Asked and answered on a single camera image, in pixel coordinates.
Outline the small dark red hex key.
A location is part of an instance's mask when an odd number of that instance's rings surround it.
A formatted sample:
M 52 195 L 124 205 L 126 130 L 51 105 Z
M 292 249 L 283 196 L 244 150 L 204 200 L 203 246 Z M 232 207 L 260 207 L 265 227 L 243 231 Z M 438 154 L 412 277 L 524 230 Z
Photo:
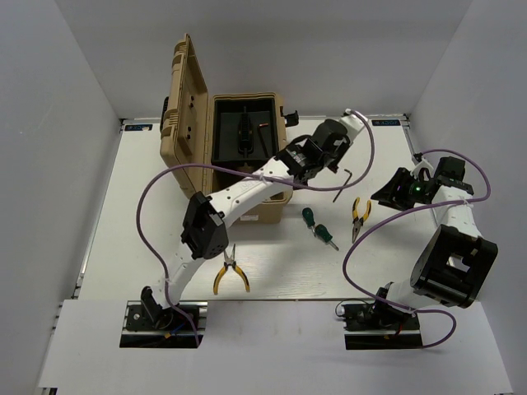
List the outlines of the small dark red hex key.
M 346 185 L 349 184 L 350 180 L 352 179 L 352 176 L 353 176 L 353 172 L 349 169 L 344 169 L 344 172 L 347 174 L 347 178 L 345 179 L 342 187 L 337 191 L 336 195 L 334 196 L 333 200 L 332 200 L 332 203 L 335 203 L 338 198 L 340 197 L 340 195 L 342 194 L 343 192 L 343 189 Z

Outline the large dark red hex key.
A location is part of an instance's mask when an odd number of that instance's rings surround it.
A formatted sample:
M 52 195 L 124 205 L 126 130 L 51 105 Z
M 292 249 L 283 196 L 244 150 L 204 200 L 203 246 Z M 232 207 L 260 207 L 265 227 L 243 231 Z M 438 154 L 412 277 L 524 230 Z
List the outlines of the large dark red hex key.
M 269 123 L 260 123 L 257 127 L 257 133 L 260 141 L 260 145 L 263 151 L 263 154 L 266 158 L 270 158 L 272 156 L 272 147 L 268 146 L 268 131 L 269 131 Z

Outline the green handled screwdriver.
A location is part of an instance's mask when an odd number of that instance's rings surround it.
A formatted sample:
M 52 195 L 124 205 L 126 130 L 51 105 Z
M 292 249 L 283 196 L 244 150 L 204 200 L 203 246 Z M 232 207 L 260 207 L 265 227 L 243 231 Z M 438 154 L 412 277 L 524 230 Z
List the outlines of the green handled screwdriver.
M 315 235 L 315 218 L 314 218 L 314 212 L 310 207 L 304 207 L 301 211 L 302 218 L 309 230 L 312 231 L 313 235 Z
M 333 242 L 333 236 L 329 233 L 325 225 L 322 225 L 322 224 L 316 225 L 314 234 L 318 239 L 323 241 L 325 244 L 329 245 L 336 251 L 339 251 L 339 247 Z

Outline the tan plastic toolbox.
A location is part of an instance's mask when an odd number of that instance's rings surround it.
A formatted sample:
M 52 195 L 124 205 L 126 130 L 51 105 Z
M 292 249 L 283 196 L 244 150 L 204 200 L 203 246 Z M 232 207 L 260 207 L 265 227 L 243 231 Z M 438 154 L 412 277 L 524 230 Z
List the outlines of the tan plastic toolbox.
M 176 44 L 170 94 L 165 98 L 161 116 L 160 155 L 166 166 L 180 167 L 172 174 L 187 198 L 198 191 L 218 192 L 240 180 L 237 175 L 211 168 L 215 101 L 264 97 L 275 99 L 280 151 L 287 144 L 283 98 L 276 92 L 210 95 L 190 36 L 186 35 Z M 244 165 L 233 170 L 252 173 L 259 167 Z

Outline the yellow long nose pliers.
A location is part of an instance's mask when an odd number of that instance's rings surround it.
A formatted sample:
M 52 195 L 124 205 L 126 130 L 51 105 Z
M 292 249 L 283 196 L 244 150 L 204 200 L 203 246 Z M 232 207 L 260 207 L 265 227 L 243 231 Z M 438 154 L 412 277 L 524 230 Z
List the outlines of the yellow long nose pliers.
M 218 295 L 222 278 L 226 275 L 229 270 L 234 271 L 244 282 L 245 291 L 250 293 L 250 281 L 246 276 L 245 272 L 239 267 L 236 261 L 236 244 L 233 244 L 231 253 L 226 250 L 223 251 L 223 266 L 220 268 L 215 276 L 212 291 L 214 295 Z

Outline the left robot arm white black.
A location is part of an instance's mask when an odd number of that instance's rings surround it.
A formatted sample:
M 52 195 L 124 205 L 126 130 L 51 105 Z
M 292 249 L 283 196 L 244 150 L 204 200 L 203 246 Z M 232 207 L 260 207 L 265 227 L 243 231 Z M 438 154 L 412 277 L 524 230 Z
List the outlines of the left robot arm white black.
M 227 230 L 246 212 L 290 187 L 306 186 L 321 170 L 335 172 L 352 141 L 361 131 L 353 115 L 326 119 L 303 144 L 292 141 L 253 174 L 208 196 L 201 192 L 189 199 L 183 220 L 175 264 L 164 269 L 164 278 L 141 293 L 146 319 L 155 328 L 166 328 L 174 308 L 194 273 L 208 259 L 223 253 Z

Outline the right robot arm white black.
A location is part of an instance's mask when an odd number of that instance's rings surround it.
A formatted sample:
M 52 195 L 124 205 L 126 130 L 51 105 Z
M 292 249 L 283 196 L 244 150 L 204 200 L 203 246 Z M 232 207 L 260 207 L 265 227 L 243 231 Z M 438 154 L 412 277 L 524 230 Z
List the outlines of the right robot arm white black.
M 391 328 L 412 309 L 434 304 L 468 308 L 476 299 L 498 254 L 483 238 L 467 201 L 473 187 L 464 182 L 465 162 L 442 157 L 437 167 L 421 160 L 413 170 L 400 168 L 372 199 L 398 211 L 415 204 L 435 207 L 438 227 L 416 261 L 411 276 L 381 287 L 369 309 L 373 321 Z

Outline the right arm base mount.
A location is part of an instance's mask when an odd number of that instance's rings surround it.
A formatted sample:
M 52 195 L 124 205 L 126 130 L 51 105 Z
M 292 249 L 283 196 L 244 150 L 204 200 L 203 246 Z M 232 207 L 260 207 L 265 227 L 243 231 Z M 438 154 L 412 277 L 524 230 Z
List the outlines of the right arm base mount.
M 409 350 L 423 346 L 416 314 L 357 299 L 344 300 L 334 312 L 344 323 L 348 351 Z

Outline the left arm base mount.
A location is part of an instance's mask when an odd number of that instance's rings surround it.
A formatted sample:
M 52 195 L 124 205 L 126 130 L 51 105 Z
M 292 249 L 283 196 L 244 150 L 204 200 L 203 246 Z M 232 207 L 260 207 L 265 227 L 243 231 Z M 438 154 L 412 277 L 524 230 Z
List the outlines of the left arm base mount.
M 129 301 L 119 340 L 122 349 L 196 349 L 189 321 L 172 308 L 164 310 L 156 323 L 139 301 Z

